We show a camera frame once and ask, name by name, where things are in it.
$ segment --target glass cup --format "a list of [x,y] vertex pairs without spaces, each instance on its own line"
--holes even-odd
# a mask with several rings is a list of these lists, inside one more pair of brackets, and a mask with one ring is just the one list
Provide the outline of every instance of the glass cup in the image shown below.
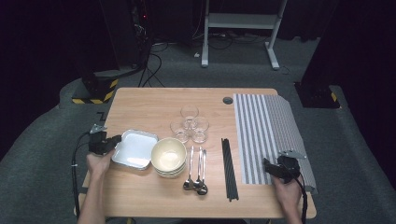
[[184,122],[185,129],[187,130],[194,129],[196,125],[194,119],[199,114],[198,108],[194,105],[184,105],[180,109],[180,114],[185,119]]
[[188,130],[185,128],[185,120],[174,119],[170,124],[171,130],[174,134],[174,137],[180,140],[182,143],[186,143],[189,141]]
[[207,129],[209,128],[209,122],[203,117],[197,117],[194,120],[196,125],[192,130],[191,139],[195,143],[203,143],[207,139]]

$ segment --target spoon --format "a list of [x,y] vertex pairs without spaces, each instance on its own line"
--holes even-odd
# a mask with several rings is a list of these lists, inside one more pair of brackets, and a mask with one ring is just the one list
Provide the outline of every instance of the spoon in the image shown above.
[[189,178],[183,184],[183,189],[185,189],[185,190],[194,188],[194,182],[191,179],[191,167],[192,167],[192,156],[193,155],[194,155],[194,146],[191,147]]
[[206,161],[206,149],[204,149],[204,158],[203,158],[203,160],[204,160],[204,164],[203,164],[203,170],[204,170],[204,173],[203,173],[203,175],[202,175],[202,187],[197,191],[197,193],[199,194],[199,195],[206,195],[207,194],[207,191],[208,191],[208,188],[207,188],[207,185],[205,184],[205,161]]
[[198,179],[194,182],[195,190],[202,188],[204,183],[201,181],[202,147],[199,147]]

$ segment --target striped mat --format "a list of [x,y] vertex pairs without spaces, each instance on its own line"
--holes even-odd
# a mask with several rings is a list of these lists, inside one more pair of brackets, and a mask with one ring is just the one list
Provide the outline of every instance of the striped mat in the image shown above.
[[298,159],[307,191],[316,191],[316,182],[306,155],[304,142],[290,104],[278,95],[233,95],[238,147],[244,184],[272,184],[262,160],[272,164],[279,151],[293,150],[306,156]]

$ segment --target white bowl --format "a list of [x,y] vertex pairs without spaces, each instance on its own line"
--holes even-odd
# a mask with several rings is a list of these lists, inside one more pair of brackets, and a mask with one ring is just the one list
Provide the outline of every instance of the white bowl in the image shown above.
[[174,171],[164,172],[164,171],[157,170],[157,169],[155,169],[155,170],[160,175],[176,175],[176,174],[183,172],[185,166],[186,166],[186,162],[184,162],[179,168],[177,168]]
[[187,150],[176,138],[164,138],[151,150],[151,164],[159,173],[173,173],[186,162]]
[[163,173],[163,172],[160,172],[159,170],[156,170],[156,171],[162,177],[175,178],[175,177],[178,177],[181,173],[183,173],[185,167],[186,167],[186,162],[184,162],[184,164],[180,168],[178,168],[177,171],[174,171],[172,173]]

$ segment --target wooden table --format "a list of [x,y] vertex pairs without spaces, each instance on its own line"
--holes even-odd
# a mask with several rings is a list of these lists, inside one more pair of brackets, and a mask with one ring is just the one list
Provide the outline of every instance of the wooden table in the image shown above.
[[[188,165],[178,178],[160,177],[152,165],[145,171],[115,164],[106,174],[104,200],[107,217],[209,217],[209,218],[276,218],[283,217],[271,185],[242,184],[237,132],[233,104],[223,98],[234,93],[277,94],[272,89],[181,89],[181,88],[120,88],[114,97],[107,119],[107,136],[135,129],[155,133],[159,139],[172,136],[169,123],[180,117],[183,105],[196,105],[199,116],[209,120],[208,139],[201,146],[207,150],[205,182],[208,193],[198,195],[184,190]],[[228,138],[233,155],[233,166],[239,200],[231,202],[226,196],[221,138]],[[191,140],[190,148],[200,146]],[[191,178],[198,173],[198,150],[194,153]],[[87,186],[89,176],[84,182]],[[307,218],[316,215],[308,193]]]

